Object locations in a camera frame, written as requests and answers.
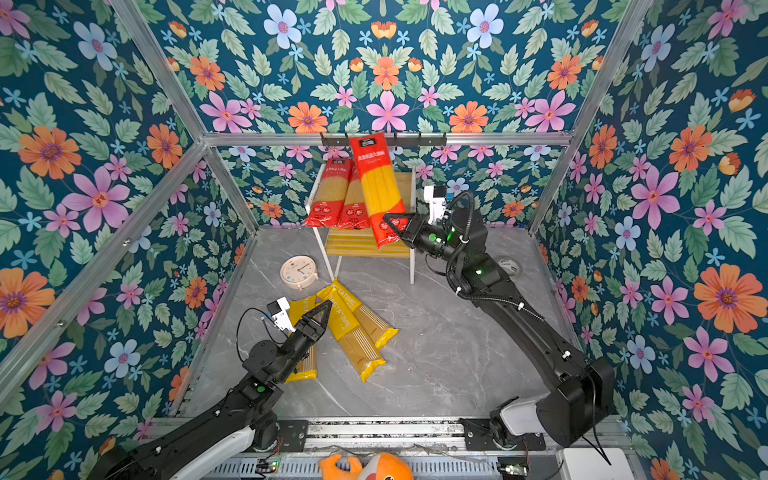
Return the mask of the yellow pasta bag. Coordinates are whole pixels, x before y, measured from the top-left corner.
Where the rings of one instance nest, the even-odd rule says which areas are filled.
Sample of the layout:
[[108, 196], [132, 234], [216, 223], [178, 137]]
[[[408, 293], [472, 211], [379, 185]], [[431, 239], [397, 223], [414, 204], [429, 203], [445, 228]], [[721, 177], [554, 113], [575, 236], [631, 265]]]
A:
[[332, 283], [333, 290], [342, 298], [364, 331], [381, 350], [392, 340], [399, 330], [371, 310], [357, 296], [351, 293], [338, 279]]
[[374, 341], [356, 316], [362, 302], [338, 280], [321, 290], [319, 300], [332, 303], [329, 328], [333, 337], [365, 383], [375, 370], [386, 363]]
[[[288, 314], [291, 324], [296, 326], [303, 315], [316, 306], [316, 297], [310, 295], [301, 300], [290, 300], [289, 306], [290, 309]], [[310, 346], [308, 340], [304, 336], [300, 336], [300, 340], [299, 352], [302, 353], [303, 356], [301, 360], [296, 363], [292, 373], [286, 379], [287, 383], [315, 380], [318, 377], [316, 348], [314, 345]]]

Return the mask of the yellow pasta bag bottom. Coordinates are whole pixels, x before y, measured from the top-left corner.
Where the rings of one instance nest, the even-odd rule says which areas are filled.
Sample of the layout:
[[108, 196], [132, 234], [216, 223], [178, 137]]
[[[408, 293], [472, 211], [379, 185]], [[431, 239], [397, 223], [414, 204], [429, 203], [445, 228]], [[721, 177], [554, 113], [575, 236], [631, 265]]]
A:
[[[296, 326], [303, 315], [316, 306], [316, 297], [310, 295], [301, 300], [290, 300], [289, 306], [290, 309], [288, 314], [291, 324]], [[308, 340], [304, 336], [300, 336], [300, 340], [299, 352], [302, 353], [303, 356], [301, 360], [296, 363], [292, 373], [286, 379], [287, 383], [315, 380], [318, 377], [316, 348], [314, 345], [310, 346]]]

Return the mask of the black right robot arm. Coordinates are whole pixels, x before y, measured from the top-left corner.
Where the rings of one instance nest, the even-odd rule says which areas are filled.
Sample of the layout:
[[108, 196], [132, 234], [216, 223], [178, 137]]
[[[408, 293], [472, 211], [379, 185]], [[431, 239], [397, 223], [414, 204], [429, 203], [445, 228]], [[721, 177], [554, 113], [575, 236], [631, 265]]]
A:
[[615, 370], [604, 358], [589, 360], [524, 298], [512, 277], [487, 252], [488, 230], [471, 193], [451, 200], [443, 217], [386, 213], [388, 230], [410, 249], [445, 263], [454, 294], [492, 318], [526, 354], [547, 393], [514, 398], [490, 415], [498, 444], [507, 437], [545, 434], [567, 448], [614, 412]]

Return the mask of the red spaghetti bag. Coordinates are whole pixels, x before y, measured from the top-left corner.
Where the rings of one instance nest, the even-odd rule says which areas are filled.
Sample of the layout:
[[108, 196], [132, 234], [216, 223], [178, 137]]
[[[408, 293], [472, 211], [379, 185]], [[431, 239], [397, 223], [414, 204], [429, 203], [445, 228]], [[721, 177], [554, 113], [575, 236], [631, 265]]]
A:
[[364, 230], [370, 227], [365, 198], [359, 172], [353, 168], [337, 228], [343, 230]]
[[377, 246], [381, 248], [395, 243], [399, 236], [385, 224], [383, 215], [388, 212], [406, 213], [406, 208], [396, 184], [388, 146], [379, 137], [369, 144], [353, 140], [350, 147]]
[[309, 205], [305, 225], [325, 228], [337, 225], [344, 206], [353, 170], [351, 158], [331, 159], [326, 163], [315, 196]]

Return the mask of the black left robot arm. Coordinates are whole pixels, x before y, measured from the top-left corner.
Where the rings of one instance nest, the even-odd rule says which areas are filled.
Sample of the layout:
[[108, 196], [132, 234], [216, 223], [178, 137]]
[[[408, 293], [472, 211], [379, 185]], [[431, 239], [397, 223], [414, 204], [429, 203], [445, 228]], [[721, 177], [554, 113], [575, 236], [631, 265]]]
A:
[[244, 377], [212, 407], [132, 450], [116, 446], [88, 474], [90, 479], [200, 479], [251, 447], [269, 449], [278, 439], [273, 407], [281, 386], [328, 328], [333, 302], [305, 313], [280, 345], [264, 340], [242, 362]]

